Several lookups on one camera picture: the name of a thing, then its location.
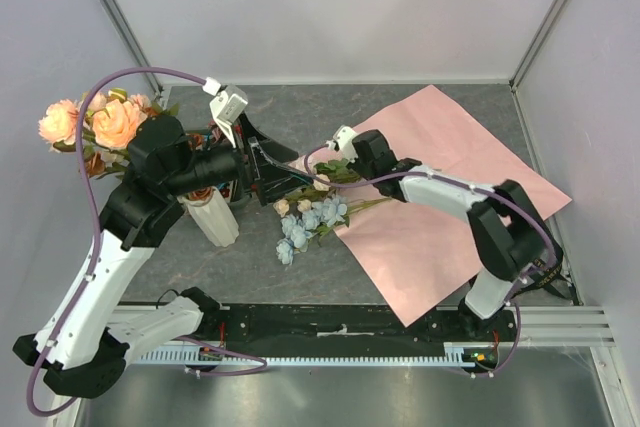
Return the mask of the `peach flower stem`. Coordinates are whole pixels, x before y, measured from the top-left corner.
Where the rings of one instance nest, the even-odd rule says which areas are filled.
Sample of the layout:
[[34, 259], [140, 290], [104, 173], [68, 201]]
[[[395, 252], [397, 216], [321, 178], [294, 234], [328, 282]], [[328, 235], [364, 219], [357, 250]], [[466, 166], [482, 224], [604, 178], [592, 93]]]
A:
[[[315, 161], [309, 158], [309, 167], [314, 176], [336, 184], [357, 183], [362, 180], [359, 174], [347, 166], [346, 160]], [[306, 169], [303, 159], [293, 163], [293, 169], [300, 174], [290, 172], [291, 177], [300, 186], [290, 188], [285, 194], [279, 194], [273, 203], [273, 208], [280, 217], [285, 217], [294, 212], [306, 212], [319, 206], [321, 202], [337, 192], [335, 187], [330, 187], [305, 176]]]

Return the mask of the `purple pink wrapping paper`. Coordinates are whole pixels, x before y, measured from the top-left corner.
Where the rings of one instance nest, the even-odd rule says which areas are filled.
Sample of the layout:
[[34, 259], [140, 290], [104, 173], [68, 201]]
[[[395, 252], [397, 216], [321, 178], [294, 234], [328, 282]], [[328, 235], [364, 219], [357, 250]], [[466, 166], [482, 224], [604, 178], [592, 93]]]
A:
[[[399, 158], [445, 174], [497, 185], [520, 183], [543, 219], [570, 197], [532, 170], [441, 87], [428, 86], [373, 113], [351, 97], [299, 107], [288, 119], [286, 144], [301, 153], [341, 126], [380, 130]], [[391, 200], [356, 214], [337, 237], [346, 245], [399, 320], [408, 325], [475, 275], [481, 262], [467, 224], [429, 206]]]

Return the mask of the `large peach peony stem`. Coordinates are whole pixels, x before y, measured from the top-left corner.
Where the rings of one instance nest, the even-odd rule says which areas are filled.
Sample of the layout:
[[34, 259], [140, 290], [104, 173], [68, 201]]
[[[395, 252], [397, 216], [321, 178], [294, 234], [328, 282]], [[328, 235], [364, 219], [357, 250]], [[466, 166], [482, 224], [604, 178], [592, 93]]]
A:
[[127, 145], [145, 120], [160, 116], [175, 116], [177, 104], [164, 108], [143, 94], [128, 94], [115, 88], [97, 93], [87, 111], [80, 113], [81, 101], [61, 100], [50, 105], [38, 122], [40, 137], [57, 153], [73, 153], [76, 141], [83, 142], [83, 160], [96, 151], [106, 151], [124, 157], [129, 162]]

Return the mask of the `brown orange flower stem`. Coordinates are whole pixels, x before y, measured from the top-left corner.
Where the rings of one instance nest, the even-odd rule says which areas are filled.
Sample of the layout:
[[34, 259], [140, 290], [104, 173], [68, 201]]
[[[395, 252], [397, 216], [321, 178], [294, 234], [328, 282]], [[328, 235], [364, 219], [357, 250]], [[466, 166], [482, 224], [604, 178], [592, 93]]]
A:
[[[104, 178], [110, 174], [123, 175], [125, 167], [120, 160], [124, 157], [119, 154], [112, 154], [106, 151], [96, 151], [85, 159], [85, 169], [90, 178]], [[213, 187], [199, 189], [186, 195], [190, 202], [208, 201], [214, 192]]]

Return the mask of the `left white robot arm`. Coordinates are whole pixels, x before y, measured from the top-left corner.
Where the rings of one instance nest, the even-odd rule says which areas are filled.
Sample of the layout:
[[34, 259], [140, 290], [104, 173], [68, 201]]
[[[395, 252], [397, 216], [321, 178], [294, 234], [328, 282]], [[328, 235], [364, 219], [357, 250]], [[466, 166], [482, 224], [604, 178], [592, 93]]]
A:
[[107, 322], [133, 276], [180, 219], [181, 196], [220, 183], [287, 183], [298, 154], [240, 118], [243, 145], [192, 150], [178, 119], [144, 121], [127, 150], [131, 162], [122, 183], [99, 215], [98, 231], [82, 271], [49, 326], [19, 337], [14, 353], [56, 394], [94, 399], [108, 391], [126, 367], [165, 342], [192, 334], [208, 340], [219, 329], [216, 302], [193, 287], [164, 307], [124, 327]]

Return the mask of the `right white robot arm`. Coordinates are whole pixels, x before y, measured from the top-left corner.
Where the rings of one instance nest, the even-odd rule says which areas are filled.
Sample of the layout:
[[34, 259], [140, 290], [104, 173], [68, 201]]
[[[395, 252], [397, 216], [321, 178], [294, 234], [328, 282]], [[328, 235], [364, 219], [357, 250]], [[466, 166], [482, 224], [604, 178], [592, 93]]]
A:
[[493, 330], [493, 317], [533, 269], [561, 264], [561, 248], [518, 182], [473, 184], [415, 159], [399, 160], [378, 130], [344, 128], [334, 141], [349, 168], [382, 196], [432, 207], [469, 225], [482, 268], [458, 307], [465, 338], [481, 340]]

